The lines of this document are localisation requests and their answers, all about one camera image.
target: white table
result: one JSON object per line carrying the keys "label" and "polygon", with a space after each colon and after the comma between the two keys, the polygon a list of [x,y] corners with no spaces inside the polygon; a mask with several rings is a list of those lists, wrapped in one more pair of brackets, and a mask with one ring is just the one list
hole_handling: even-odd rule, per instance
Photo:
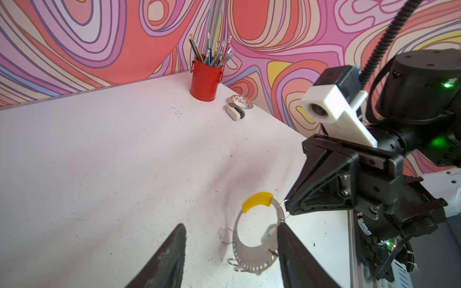
{"label": "white table", "polygon": [[[0,286],[122,288],[178,223],[187,230],[182,287],[283,286],[278,261],[260,276],[234,272],[219,231],[254,193],[284,199],[304,137],[258,107],[234,122],[230,89],[220,84],[215,101],[200,102],[190,80],[181,73],[0,111]],[[242,220],[248,241],[275,219],[272,207],[253,209]],[[346,211],[287,224],[349,287]]]}

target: roll of tape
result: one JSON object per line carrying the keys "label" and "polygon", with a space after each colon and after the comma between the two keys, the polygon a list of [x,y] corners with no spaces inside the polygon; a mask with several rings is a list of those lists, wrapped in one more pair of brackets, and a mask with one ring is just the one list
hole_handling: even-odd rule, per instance
{"label": "roll of tape", "polygon": [[253,103],[248,100],[246,97],[240,96],[240,95],[232,95],[230,97],[230,101],[233,102],[235,105],[239,106],[245,111],[245,115],[248,115],[251,113],[251,110],[253,109]]}

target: psychedelic wallpaper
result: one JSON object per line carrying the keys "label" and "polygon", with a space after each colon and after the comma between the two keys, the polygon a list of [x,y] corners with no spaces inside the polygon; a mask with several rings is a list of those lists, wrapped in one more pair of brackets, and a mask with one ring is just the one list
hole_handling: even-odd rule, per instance
{"label": "psychedelic wallpaper", "polygon": [[[225,0],[220,35],[232,35],[236,55],[223,83],[301,134],[318,133],[300,98],[325,68],[363,66],[404,2]],[[186,35],[203,39],[209,7],[210,0],[0,0],[0,107],[186,71],[193,58]],[[461,48],[461,0],[426,0],[383,63],[445,48]],[[405,165],[408,175],[444,169],[417,151]]]}

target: yellow rubber grip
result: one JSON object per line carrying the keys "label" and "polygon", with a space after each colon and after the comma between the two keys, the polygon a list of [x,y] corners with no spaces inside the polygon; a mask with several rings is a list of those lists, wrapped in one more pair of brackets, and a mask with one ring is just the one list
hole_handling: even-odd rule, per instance
{"label": "yellow rubber grip", "polygon": [[266,205],[269,207],[271,205],[271,199],[274,197],[269,192],[259,192],[256,193],[253,196],[250,196],[248,199],[245,200],[245,202],[242,204],[242,212],[246,213],[248,210],[251,208],[257,206],[257,205]]}

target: red bucket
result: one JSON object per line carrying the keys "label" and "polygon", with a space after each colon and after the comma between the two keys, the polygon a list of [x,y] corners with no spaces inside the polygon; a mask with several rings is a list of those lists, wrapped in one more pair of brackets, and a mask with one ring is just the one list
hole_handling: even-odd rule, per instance
{"label": "red bucket", "polygon": [[216,90],[218,90],[218,84],[223,79],[223,68],[224,66],[220,68],[210,67],[197,59],[192,61],[190,94],[200,101],[213,101]]}

